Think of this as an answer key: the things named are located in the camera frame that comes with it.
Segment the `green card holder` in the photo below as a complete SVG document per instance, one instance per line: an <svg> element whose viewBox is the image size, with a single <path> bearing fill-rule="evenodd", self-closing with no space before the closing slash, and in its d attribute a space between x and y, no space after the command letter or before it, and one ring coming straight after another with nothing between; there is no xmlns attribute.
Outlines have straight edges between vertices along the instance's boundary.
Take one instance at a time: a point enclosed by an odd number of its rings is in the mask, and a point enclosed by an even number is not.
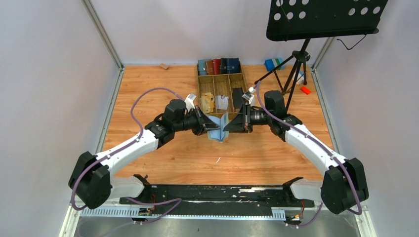
<svg viewBox="0 0 419 237"><path fill-rule="evenodd" d="M220 118L216 116L208 116L211 121L216 123L219 128L207 133L208 139L223 143L229 136L229 131L224 131L225 126L229 123L229 113L224 113Z"/></svg>

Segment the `grey credit card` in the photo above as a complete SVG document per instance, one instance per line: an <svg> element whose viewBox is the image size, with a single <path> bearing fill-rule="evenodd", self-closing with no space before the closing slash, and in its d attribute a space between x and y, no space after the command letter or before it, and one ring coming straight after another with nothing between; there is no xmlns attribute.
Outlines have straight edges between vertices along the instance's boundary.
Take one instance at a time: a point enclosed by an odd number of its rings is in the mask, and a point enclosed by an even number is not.
<svg viewBox="0 0 419 237"><path fill-rule="evenodd" d="M216 95L215 107L217 110L228 110L229 97L226 95Z"/></svg>

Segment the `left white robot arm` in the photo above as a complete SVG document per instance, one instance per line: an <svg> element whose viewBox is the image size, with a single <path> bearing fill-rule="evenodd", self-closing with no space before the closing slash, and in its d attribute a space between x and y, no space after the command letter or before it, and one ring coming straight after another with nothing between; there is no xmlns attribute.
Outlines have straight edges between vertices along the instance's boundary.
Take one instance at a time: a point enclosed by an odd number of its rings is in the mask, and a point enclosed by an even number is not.
<svg viewBox="0 0 419 237"><path fill-rule="evenodd" d="M173 99L163 113L133 137L104 152L79 156L68 182L71 202L78 196L84 207L96 209L109 199L136 198L145 188L143 182L136 177L115 178L116 173L171 141L176 132L191 130L200 136L219 128L192 99Z"/></svg>

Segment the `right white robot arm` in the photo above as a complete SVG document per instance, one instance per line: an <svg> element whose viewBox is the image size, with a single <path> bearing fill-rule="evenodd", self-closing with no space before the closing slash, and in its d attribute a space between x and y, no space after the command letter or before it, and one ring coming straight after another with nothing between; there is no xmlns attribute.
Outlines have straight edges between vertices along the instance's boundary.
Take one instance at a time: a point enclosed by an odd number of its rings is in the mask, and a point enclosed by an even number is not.
<svg viewBox="0 0 419 237"><path fill-rule="evenodd" d="M294 199L323 203L334 214L346 210L360 215L361 202L369 198L362 162L348 159L326 146L296 116L287 113L283 95L277 90L264 94L264 106L253 105L254 88L241 96L237 115L224 127L232 133L251 133L255 125L267 125L282 141L299 150L322 174L322 181L297 177L284 183Z"/></svg>

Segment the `gold cards pile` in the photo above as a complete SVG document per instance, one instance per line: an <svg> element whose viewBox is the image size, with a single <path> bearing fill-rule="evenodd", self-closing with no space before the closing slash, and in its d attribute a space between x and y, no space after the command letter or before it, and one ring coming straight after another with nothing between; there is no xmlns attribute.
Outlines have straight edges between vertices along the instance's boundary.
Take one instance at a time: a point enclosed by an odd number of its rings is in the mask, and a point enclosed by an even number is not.
<svg viewBox="0 0 419 237"><path fill-rule="evenodd" d="M211 92L201 93L200 103L200 108L205 114L210 114L214 112L214 96Z"/></svg>

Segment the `black card in tray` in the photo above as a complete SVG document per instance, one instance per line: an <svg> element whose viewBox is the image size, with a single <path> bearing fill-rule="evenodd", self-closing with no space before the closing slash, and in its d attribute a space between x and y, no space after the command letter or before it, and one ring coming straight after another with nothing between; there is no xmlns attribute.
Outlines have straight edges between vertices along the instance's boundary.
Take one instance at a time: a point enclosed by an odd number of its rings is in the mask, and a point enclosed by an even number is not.
<svg viewBox="0 0 419 237"><path fill-rule="evenodd" d="M235 112L237 112L244 104L244 98L242 97L243 94L244 92L241 87L232 88L233 109Z"/></svg>

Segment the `wicker tray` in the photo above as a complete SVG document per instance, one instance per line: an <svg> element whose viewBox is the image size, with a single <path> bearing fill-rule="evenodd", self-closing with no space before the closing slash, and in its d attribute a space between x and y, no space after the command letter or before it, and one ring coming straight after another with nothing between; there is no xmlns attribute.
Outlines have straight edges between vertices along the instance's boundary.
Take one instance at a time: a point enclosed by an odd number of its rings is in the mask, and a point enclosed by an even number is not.
<svg viewBox="0 0 419 237"><path fill-rule="evenodd" d="M211 92L214 96L216 95L226 95L229 97L229 106L228 110L217 110L216 107L213 113L206 114L207 116L216 116L220 118L224 113L229 113L229 120L232 120L238 113L233 109L233 98L232 98L232 88L241 87L243 91L247 88L247 82L243 72L242 66L240 66L240 72L237 74L223 74L223 75L206 75L206 76L197 76L197 98L196 105L200 107L200 97L201 93Z"/></svg>

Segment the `red small block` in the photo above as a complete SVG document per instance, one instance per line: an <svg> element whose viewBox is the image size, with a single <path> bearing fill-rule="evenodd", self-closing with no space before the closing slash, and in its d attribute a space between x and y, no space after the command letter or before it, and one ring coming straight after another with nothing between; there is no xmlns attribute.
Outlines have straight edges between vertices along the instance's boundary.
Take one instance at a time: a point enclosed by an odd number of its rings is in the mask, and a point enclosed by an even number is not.
<svg viewBox="0 0 419 237"><path fill-rule="evenodd" d="M300 90L306 95L309 95L311 93L311 90L305 86L302 86Z"/></svg>

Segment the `white blue small object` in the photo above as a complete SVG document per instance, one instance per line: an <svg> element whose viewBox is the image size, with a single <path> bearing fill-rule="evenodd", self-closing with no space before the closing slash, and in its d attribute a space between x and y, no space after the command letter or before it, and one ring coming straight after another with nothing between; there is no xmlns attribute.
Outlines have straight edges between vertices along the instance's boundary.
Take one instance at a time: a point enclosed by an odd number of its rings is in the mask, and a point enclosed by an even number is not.
<svg viewBox="0 0 419 237"><path fill-rule="evenodd" d="M304 72L299 71L296 84L299 85L299 84L303 84L303 83L304 83Z"/></svg>

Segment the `blue green white block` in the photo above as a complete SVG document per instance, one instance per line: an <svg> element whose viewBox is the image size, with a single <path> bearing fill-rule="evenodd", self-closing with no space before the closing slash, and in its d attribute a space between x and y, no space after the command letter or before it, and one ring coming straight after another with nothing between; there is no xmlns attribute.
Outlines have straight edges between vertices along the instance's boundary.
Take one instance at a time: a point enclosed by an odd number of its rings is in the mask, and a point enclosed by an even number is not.
<svg viewBox="0 0 419 237"><path fill-rule="evenodd" d="M264 62L267 71L271 71L283 62L282 58L267 59Z"/></svg>

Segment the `light blue wallet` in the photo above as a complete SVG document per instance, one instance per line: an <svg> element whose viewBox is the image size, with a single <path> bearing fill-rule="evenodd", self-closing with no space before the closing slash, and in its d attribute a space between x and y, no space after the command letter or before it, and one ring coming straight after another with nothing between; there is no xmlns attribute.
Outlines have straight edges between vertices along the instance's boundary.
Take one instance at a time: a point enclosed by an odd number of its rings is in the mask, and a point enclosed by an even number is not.
<svg viewBox="0 0 419 237"><path fill-rule="evenodd" d="M200 59L198 60L198 75L200 76L205 76L205 75L210 75L212 73L212 69L210 69L209 73L207 72L207 68L206 68L206 62L210 61L212 62L211 59Z"/></svg>

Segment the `small cardboard piece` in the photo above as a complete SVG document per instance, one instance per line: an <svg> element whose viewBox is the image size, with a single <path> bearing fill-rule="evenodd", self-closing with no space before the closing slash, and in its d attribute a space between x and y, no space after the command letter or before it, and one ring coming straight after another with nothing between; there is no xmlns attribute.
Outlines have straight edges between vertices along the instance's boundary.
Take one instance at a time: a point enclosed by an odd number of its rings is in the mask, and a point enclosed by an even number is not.
<svg viewBox="0 0 419 237"><path fill-rule="evenodd" d="M169 68L169 66L168 66L168 65L166 65L166 64L164 64L164 63L161 63L161 64L160 64L160 67L161 67L162 69L164 69L164 70L167 70L167 69Z"/></svg>

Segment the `black wallet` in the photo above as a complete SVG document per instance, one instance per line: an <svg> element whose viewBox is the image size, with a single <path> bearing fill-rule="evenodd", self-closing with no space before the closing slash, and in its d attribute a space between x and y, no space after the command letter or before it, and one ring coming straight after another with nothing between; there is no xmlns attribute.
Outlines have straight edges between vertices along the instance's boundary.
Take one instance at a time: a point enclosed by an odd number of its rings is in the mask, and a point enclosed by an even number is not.
<svg viewBox="0 0 419 237"><path fill-rule="evenodd" d="M227 70L227 58L220 58L219 73L221 75L228 73L228 70Z"/></svg>

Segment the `brown wallet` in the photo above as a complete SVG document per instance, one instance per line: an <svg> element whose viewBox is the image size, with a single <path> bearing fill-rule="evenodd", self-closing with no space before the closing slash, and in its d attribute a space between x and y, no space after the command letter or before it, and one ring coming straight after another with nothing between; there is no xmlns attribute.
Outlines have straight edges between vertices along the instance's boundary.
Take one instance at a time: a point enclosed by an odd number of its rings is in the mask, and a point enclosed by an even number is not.
<svg viewBox="0 0 419 237"><path fill-rule="evenodd" d="M207 75L214 74L213 60L205 61L205 71Z"/></svg>

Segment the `dark blue wallet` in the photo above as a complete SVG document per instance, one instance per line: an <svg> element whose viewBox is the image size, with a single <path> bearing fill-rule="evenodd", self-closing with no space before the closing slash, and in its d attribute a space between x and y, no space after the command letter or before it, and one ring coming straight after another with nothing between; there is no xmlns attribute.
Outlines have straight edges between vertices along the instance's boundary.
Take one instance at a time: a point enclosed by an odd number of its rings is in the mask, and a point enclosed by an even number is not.
<svg viewBox="0 0 419 237"><path fill-rule="evenodd" d="M227 58L227 73L237 74L240 72L240 60L239 58Z"/></svg>

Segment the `red wallet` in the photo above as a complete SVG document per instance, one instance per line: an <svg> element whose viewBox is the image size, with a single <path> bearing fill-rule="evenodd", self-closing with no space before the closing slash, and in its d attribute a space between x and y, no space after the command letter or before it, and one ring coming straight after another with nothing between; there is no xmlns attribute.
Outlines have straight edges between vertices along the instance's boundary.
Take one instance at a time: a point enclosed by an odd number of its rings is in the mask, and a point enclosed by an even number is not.
<svg viewBox="0 0 419 237"><path fill-rule="evenodd" d="M213 59L213 73L215 75L219 75L220 74L220 65L221 65L221 59Z"/></svg>

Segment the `black music stand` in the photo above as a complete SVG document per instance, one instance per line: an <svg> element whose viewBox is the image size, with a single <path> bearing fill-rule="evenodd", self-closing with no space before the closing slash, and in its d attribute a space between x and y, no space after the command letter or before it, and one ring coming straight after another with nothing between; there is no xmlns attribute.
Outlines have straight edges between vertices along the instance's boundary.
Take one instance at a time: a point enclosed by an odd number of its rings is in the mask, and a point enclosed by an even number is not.
<svg viewBox="0 0 419 237"><path fill-rule="evenodd" d="M304 69L303 77L307 78L306 63L310 55L306 50L311 39L376 34L386 4L385 0L273 0L266 37L271 41L302 39L304 43L300 50L293 51L289 58L268 71L268 75L276 73L278 68L295 59L281 91L266 93L267 105L279 102L281 107L289 107L283 95L289 87L294 91L300 69Z"/></svg>

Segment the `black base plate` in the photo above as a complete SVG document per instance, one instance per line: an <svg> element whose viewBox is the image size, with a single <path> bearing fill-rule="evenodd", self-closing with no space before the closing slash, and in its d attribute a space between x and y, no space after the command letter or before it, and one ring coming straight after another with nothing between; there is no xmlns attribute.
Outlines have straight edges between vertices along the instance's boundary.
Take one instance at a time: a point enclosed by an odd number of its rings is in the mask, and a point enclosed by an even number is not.
<svg viewBox="0 0 419 237"><path fill-rule="evenodd" d="M270 216L272 208L302 210L314 207L312 200L299 200L281 185L149 185L121 204L157 203L153 214L193 216Z"/></svg>

